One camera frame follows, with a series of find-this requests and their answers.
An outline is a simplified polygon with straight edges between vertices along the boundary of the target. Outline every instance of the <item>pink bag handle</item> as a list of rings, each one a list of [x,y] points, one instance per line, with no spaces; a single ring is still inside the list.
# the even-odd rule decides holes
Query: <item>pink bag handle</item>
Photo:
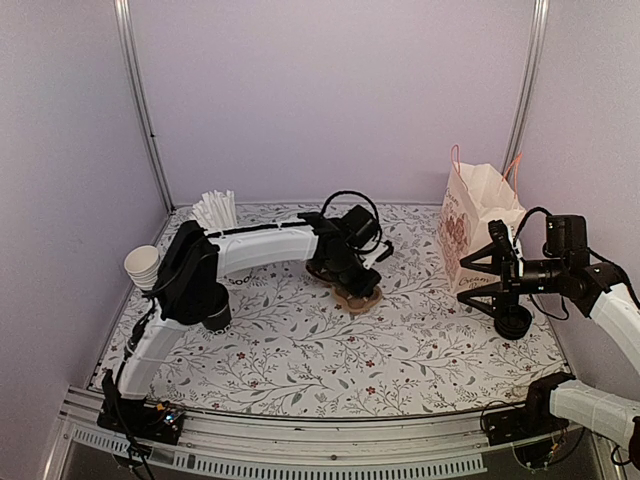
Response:
[[[469,187],[467,187],[466,182],[463,180],[462,175],[460,174],[460,171],[461,171],[461,168],[460,168],[460,145],[458,145],[457,143],[453,147],[451,147],[451,165],[453,165],[453,169],[458,174],[458,177],[460,177],[460,181],[463,183],[465,188],[467,190],[469,190]]]
[[[504,182],[509,176],[509,172],[513,168],[513,196],[514,198],[518,198],[518,172],[520,171],[520,160],[522,160],[522,152],[518,154],[518,156],[511,162],[507,170],[504,172],[502,176],[502,181]]]

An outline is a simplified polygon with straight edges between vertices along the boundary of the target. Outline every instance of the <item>floral tablecloth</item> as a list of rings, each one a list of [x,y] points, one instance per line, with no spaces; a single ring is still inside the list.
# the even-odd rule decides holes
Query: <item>floral tablecloth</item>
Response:
[[[241,205],[240,225],[291,217],[314,205]],[[346,207],[337,205],[336,213]],[[303,262],[254,268],[222,282],[231,328],[190,328],[156,374],[150,396],[188,407],[300,417],[404,416],[523,400],[532,380],[566,369],[547,319],[527,336],[499,337],[493,321],[448,291],[436,245],[439,207],[381,205],[395,254],[376,268],[384,299],[369,313],[341,309]],[[180,209],[162,236],[164,252]],[[148,308],[134,291],[92,381],[117,369],[136,320]]]

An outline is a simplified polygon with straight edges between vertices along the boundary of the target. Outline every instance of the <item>paper bag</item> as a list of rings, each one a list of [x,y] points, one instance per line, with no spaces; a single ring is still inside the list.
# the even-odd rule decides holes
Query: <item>paper bag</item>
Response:
[[[453,168],[438,222],[438,244],[453,294],[498,281],[498,277],[460,267],[460,259],[491,243],[488,224],[501,219],[514,230],[526,213],[506,176],[515,166],[517,175],[521,155],[509,166],[504,177],[489,164],[460,163],[460,147],[451,149]]]

